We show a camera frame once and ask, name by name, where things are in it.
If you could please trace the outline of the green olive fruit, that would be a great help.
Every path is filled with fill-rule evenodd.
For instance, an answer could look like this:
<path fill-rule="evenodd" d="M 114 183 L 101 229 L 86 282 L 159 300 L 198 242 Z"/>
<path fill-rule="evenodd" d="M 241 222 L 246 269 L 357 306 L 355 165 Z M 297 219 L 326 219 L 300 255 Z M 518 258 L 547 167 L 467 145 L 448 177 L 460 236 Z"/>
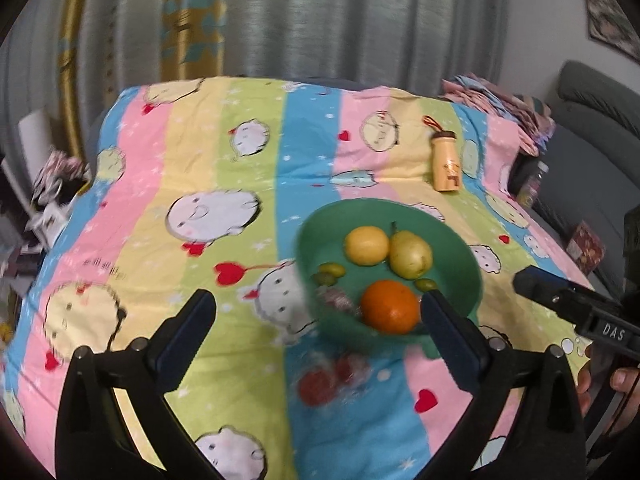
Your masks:
<path fill-rule="evenodd" d="M 326 262 L 319 266 L 319 271 L 322 273 L 330 274 L 334 278 L 342 278 L 346 274 L 346 269 L 339 263 Z"/>
<path fill-rule="evenodd" d="M 430 278 L 419 278 L 413 282 L 413 285 L 416 286 L 416 289 L 420 290 L 420 292 L 430 292 L 431 290 L 438 289 L 437 283 Z"/>
<path fill-rule="evenodd" d="M 312 278 L 318 286 L 333 286 L 337 281 L 337 278 L 334 275 L 326 272 L 317 272 L 312 276 Z"/>

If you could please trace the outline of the yellow-green pear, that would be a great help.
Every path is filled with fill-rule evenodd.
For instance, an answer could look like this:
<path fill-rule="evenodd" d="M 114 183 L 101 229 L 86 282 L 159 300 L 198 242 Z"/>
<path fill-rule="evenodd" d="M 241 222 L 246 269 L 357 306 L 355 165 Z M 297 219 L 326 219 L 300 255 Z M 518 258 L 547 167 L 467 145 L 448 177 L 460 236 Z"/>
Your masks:
<path fill-rule="evenodd" d="M 392 223 L 390 252 L 388 253 L 390 270 L 405 280 L 417 280 L 433 266 L 433 251 L 425 240 L 413 232 L 400 230 Z"/>

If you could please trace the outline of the orange fruit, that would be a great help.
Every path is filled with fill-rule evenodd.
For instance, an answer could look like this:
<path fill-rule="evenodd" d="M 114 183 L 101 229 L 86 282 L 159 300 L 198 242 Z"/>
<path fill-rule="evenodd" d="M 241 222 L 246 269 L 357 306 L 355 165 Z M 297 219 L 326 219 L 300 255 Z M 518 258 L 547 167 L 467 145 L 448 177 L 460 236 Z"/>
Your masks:
<path fill-rule="evenodd" d="M 380 333 L 405 335 L 420 322 L 418 296 L 405 284 L 381 280 L 369 285 L 359 300 L 362 322 Z"/>

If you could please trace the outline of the red tomato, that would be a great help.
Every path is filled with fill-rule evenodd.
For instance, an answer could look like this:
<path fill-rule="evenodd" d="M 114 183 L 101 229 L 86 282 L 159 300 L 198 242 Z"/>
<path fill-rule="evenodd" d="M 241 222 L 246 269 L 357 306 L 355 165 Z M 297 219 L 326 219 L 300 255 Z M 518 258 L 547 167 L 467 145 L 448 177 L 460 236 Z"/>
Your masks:
<path fill-rule="evenodd" d="M 337 379 L 326 368 L 313 368 L 299 379 L 297 393 L 299 399 L 312 408 L 329 404 L 337 395 Z"/>
<path fill-rule="evenodd" d="M 342 385 L 358 388 L 370 377 L 371 369 L 368 360 L 356 353 L 347 353 L 334 362 L 334 372 Z"/>

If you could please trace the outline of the yellow lemon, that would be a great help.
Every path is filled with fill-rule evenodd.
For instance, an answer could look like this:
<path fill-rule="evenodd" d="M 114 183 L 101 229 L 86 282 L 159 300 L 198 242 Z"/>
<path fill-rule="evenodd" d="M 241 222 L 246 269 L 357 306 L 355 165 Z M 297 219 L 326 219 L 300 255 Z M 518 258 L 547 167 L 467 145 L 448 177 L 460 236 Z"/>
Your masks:
<path fill-rule="evenodd" d="M 360 226 L 344 238 L 346 258 L 357 266 L 376 266 L 390 251 L 388 235 L 376 226 Z"/>

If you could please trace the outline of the green plastic basin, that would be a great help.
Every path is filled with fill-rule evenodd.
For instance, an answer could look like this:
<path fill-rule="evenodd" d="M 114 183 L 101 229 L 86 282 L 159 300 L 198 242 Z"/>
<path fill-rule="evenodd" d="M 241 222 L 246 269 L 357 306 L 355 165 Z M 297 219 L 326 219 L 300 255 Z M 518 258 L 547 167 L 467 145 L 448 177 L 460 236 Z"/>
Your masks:
<path fill-rule="evenodd" d="M 356 308 L 367 288 L 379 282 L 401 284 L 413 297 L 421 296 L 413 280 L 394 273 L 385 260 L 374 266 L 358 266 L 347 258 L 345 238 L 352 230 L 364 226 L 378 228 L 387 236 L 394 231 L 408 231 L 420 237 L 433 252 L 433 265 L 422 276 L 435 282 L 437 290 L 462 318 L 472 320 L 480 305 L 483 296 L 480 268 L 468 244 L 444 222 L 390 200 L 341 200 L 314 211 L 299 228 L 294 244 L 297 274 L 318 330 L 326 338 L 362 353 L 382 356 L 416 344 L 428 358 L 437 359 L 439 352 L 428 331 L 433 326 L 431 322 L 419 322 L 403 335 L 386 334 L 363 323 L 359 312 L 338 310 L 320 295 L 314 276 L 322 264 L 334 263 L 345 269 L 345 275 L 334 287 Z"/>

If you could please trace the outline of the red patterned box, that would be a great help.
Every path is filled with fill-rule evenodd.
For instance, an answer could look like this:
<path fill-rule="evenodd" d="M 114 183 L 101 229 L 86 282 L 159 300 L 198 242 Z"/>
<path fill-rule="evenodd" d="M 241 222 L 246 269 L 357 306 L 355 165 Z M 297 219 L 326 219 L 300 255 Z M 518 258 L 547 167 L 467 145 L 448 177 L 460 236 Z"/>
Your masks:
<path fill-rule="evenodd" d="M 597 269 L 605 256 L 605 246 L 596 232 L 582 221 L 567 243 L 567 255 L 574 261 L 583 274 L 589 275 Z"/>

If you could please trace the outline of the clear plastic bottle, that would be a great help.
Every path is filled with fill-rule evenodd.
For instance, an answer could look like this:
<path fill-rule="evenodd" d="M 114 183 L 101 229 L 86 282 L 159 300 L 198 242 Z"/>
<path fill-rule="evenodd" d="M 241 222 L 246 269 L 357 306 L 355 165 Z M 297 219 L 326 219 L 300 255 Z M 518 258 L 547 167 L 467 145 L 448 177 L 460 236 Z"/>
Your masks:
<path fill-rule="evenodd" d="M 540 160 L 537 162 L 535 170 L 527 177 L 523 185 L 518 190 L 516 201 L 523 208 L 532 208 L 536 202 L 541 186 L 541 181 L 549 170 L 548 165 Z"/>

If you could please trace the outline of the grey sofa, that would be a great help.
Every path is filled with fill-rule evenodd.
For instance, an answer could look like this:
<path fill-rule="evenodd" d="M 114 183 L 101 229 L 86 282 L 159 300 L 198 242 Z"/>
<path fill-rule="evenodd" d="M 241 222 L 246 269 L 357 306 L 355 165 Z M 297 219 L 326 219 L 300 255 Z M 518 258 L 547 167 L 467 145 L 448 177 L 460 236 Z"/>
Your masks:
<path fill-rule="evenodd" d="M 623 295 L 624 217 L 639 205 L 639 93 L 578 61 L 567 61 L 551 107 L 555 130 L 539 159 L 549 166 L 534 218 L 556 240 L 585 223 L 604 246 L 589 274 L 598 292 Z"/>

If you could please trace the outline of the folded pink patterned clothes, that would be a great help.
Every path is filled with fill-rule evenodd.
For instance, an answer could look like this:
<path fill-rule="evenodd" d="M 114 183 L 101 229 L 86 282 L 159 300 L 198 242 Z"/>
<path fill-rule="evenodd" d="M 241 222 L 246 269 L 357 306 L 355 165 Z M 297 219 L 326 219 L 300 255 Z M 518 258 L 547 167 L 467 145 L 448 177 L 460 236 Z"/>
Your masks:
<path fill-rule="evenodd" d="M 537 157 L 547 151 L 555 132 L 551 108 L 545 102 L 506 92 L 475 74 L 443 79 L 440 97 L 514 122 L 518 126 L 520 151 L 528 156 Z"/>

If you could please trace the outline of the yellow bear water bottle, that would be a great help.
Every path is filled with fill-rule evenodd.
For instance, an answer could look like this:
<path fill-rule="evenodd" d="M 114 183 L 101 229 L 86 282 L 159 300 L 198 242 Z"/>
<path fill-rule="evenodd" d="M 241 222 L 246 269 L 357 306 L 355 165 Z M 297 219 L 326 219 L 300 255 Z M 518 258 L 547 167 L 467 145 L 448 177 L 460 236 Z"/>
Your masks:
<path fill-rule="evenodd" d="M 442 128 L 432 116 L 425 115 L 423 123 L 433 129 L 431 144 L 434 190 L 441 193 L 458 192 L 461 170 L 456 134 Z"/>

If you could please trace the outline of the clutter pile of bags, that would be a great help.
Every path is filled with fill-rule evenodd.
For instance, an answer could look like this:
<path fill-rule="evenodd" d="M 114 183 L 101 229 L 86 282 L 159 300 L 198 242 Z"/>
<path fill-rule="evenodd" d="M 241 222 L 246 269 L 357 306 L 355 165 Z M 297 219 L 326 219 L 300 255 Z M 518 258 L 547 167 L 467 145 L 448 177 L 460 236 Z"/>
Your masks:
<path fill-rule="evenodd" d="M 1 249 L 48 252 L 68 225 L 76 196 L 90 181 L 88 164 L 54 150 L 27 195 L 1 154 Z"/>

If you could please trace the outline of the framed wall picture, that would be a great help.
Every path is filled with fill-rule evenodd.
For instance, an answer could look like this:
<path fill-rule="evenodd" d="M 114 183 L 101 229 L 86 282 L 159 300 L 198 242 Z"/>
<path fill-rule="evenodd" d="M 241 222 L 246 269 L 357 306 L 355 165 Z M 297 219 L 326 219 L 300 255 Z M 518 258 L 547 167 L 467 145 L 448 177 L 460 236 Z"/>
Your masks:
<path fill-rule="evenodd" d="M 639 62 L 639 35 L 617 0 L 586 0 L 591 39 Z"/>

